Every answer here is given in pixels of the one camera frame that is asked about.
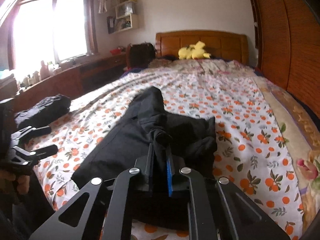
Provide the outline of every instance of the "yellow plush toy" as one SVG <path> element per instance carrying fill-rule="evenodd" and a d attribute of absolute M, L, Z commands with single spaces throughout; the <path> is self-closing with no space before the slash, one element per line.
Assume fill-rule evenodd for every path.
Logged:
<path fill-rule="evenodd" d="M 210 58 L 211 54 L 206 53 L 203 49 L 205 44 L 202 41 L 198 41 L 196 45 L 189 45 L 189 47 L 183 47 L 179 50 L 179 59 L 201 59 Z"/>

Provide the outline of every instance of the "orange print bedsheet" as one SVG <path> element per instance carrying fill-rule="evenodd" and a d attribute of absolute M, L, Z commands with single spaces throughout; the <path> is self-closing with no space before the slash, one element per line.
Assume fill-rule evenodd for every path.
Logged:
<path fill-rule="evenodd" d="M 165 67 L 131 73 L 72 101 L 70 113 L 51 124 L 52 133 L 30 141 L 29 150 L 52 143 L 56 155 L 41 160 L 36 175 L 54 209 L 77 191 L 73 172 L 112 129 L 144 89 L 162 91 L 165 109 L 194 118 L 216 118 L 218 150 L 212 172 L 228 177 L 291 239 L 302 234 L 301 197 L 292 159 L 273 110 L 237 62 L 161 62 Z M 133 222 L 132 239 L 188 239 L 188 233 Z"/>

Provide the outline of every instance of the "metal screw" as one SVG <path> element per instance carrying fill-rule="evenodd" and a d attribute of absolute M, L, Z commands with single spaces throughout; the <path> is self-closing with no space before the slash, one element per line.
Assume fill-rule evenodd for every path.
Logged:
<path fill-rule="evenodd" d="M 140 172 L 140 169 L 134 167 L 134 168 L 131 168 L 131 169 L 129 170 L 129 172 L 130 172 L 131 174 L 137 174 L 137 173 Z"/>
<path fill-rule="evenodd" d="M 191 172 L 191 169 L 188 167 L 184 167 L 180 170 L 183 174 L 189 174 Z"/>
<path fill-rule="evenodd" d="M 221 178 L 219 179 L 219 182 L 220 182 L 221 184 L 223 184 L 223 185 L 226 185 L 226 184 L 229 183 L 229 179 L 226 178 L 226 177 L 221 177 Z"/>
<path fill-rule="evenodd" d="M 91 180 L 91 184 L 93 184 L 93 185 L 99 185 L 100 183 L 102 182 L 102 179 L 101 178 L 93 178 L 92 180 Z"/>

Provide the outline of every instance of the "black bag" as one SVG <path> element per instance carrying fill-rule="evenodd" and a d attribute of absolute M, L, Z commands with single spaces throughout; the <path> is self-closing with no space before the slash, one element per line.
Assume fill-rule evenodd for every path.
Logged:
<path fill-rule="evenodd" d="M 128 69 L 139 67 L 147 68 L 148 64 L 156 58 L 156 51 L 151 43 L 130 44 L 127 47 Z"/>
<path fill-rule="evenodd" d="M 46 97 L 32 108 L 15 114 L 14 120 L 18 130 L 27 126 L 43 127 L 69 112 L 70 98 L 64 95 Z"/>

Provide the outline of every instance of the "bedsheet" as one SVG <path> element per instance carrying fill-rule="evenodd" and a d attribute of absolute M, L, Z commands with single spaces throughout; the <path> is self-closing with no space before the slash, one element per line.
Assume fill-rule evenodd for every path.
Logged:
<path fill-rule="evenodd" d="M 320 133 L 305 109 L 280 87 L 265 78 L 256 77 L 265 99 L 287 138 L 287 148 L 293 160 L 302 197 L 303 231 L 320 208 Z"/>
<path fill-rule="evenodd" d="M 56 155 L 35 167 L 53 208 L 58 210 L 78 191 L 70 179 L 72 173 L 121 118 L 134 96 L 155 86 L 162 91 L 167 111 L 194 118 L 215 116 L 218 150 L 214 176 L 228 177 L 297 240 L 302 234 L 303 205 L 287 148 L 289 140 L 253 70 L 234 61 L 161 65 L 165 67 L 130 73 L 74 100 L 70 113 L 51 124 L 51 134 L 29 142 L 29 150 L 58 145 Z M 188 233 L 134 221 L 132 239 L 188 239 Z"/>

